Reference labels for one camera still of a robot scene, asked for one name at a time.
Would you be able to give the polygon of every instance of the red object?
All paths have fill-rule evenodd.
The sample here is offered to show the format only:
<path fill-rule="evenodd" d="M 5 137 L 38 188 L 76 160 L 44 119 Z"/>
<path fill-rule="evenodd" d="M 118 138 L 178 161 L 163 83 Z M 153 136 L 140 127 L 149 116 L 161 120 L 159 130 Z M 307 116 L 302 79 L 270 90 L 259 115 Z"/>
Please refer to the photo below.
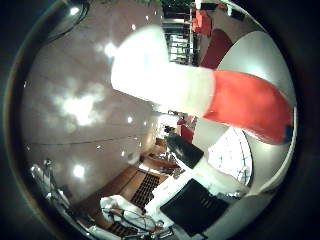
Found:
<path fill-rule="evenodd" d="M 180 118 L 180 119 L 178 120 L 178 122 L 177 122 L 177 125 L 183 125 L 183 124 L 186 124 L 186 123 L 187 123 L 186 120 Z"/>
<path fill-rule="evenodd" d="M 206 11 L 196 10 L 196 17 L 192 19 L 192 31 L 210 36 L 211 28 L 212 21 Z"/>
<path fill-rule="evenodd" d="M 188 141 L 189 143 L 192 143 L 194 132 L 186 127 L 185 125 L 181 125 L 181 137 Z"/>
<path fill-rule="evenodd" d="M 216 69 L 232 45 L 230 38 L 224 31 L 221 29 L 213 30 L 209 47 L 200 66 Z"/>
<path fill-rule="evenodd" d="M 252 132 L 263 142 L 284 142 L 292 108 L 274 85 L 240 72 L 213 71 L 213 76 L 215 94 L 205 118 Z"/>

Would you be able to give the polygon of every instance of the recessed light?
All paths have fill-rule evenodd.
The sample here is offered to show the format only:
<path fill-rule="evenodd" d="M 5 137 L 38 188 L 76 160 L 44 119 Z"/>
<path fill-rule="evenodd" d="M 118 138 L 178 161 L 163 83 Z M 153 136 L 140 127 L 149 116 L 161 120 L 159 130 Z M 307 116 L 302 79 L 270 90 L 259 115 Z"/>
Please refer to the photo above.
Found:
<path fill-rule="evenodd" d="M 80 11 L 79 8 L 73 7 L 70 9 L 70 15 L 76 15 Z"/>

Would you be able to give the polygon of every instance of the red cushion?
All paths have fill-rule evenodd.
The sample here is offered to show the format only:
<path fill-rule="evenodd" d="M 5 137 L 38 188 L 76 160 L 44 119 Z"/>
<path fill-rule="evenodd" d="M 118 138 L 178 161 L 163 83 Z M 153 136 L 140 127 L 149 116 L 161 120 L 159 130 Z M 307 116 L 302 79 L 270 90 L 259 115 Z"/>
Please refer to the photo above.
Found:
<path fill-rule="evenodd" d="M 209 47 L 200 66 L 216 69 L 231 47 L 232 42 L 224 31 L 221 29 L 213 30 Z"/>

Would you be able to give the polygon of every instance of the ceiling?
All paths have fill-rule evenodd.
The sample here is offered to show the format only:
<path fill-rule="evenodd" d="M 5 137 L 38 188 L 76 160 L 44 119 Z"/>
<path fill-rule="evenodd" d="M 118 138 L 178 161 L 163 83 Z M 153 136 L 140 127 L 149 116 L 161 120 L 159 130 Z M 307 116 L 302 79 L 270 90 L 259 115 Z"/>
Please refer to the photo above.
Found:
<path fill-rule="evenodd" d="M 155 3 L 93 1 L 87 17 L 34 61 L 21 112 L 27 158 L 30 165 L 50 158 L 72 203 L 103 187 L 155 142 L 158 114 L 148 102 L 112 89 L 110 55 L 133 29 L 160 25 L 161 15 Z M 74 176 L 76 165 L 83 177 Z"/>

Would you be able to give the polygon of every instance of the red chair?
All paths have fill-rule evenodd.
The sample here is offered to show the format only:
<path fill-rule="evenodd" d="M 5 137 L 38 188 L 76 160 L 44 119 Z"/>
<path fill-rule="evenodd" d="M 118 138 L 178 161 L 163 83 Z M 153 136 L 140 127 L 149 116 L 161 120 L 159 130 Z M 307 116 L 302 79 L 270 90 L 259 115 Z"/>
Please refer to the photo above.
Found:
<path fill-rule="evenodd" d="M 211 35 L 212 20 L 206 11 L 197 10 L 196 17 L 192 19 L 192 31 L 202 35 Z"/>

